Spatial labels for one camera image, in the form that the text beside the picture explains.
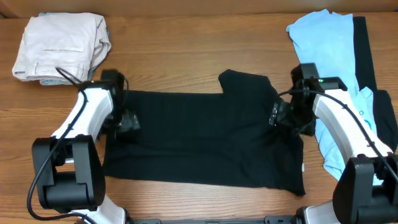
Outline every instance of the black fabric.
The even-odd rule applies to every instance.
[[[354,17],[353,22],[355,75],[359,89],[367,86],[373,91],[373,115],[377,136],[395,152],[398,146],[398,125],[388,92],[377,89],[366,19]]]
[[[105,175],[304,195],[303,142],[269,124],[278,96],[268,78],[227,70],[219,80],[223,94],[129,91],[141,129],[108,134]]]

